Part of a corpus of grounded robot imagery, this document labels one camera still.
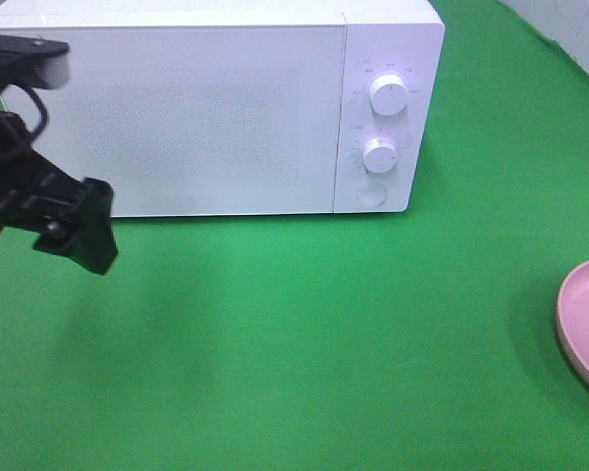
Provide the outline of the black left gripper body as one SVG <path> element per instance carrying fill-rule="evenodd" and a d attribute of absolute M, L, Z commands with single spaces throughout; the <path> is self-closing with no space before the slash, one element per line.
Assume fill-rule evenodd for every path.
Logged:
<path fill-rule="evenodd" d="M 52 172 L 51 164 L 31 147 L 47 123 L 48 113 L 42 110 L 30 131 L 20 115 L 0 110 L 0 233 L 7 227 L 37 233 L 36 245 L 52 239 L 47 208 L 27 206 Z"/>

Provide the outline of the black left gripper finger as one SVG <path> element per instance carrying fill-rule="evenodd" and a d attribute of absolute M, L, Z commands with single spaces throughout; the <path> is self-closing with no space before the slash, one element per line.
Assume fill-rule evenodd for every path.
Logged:
<path fill-rule="evenodd" d="M 77 182 L 70 196 L 43 198 L 48 222 L 33 248 L 106 274 L 118 255 L 111 224 L 113 198 L 111 185 L 92 178 Z"/>

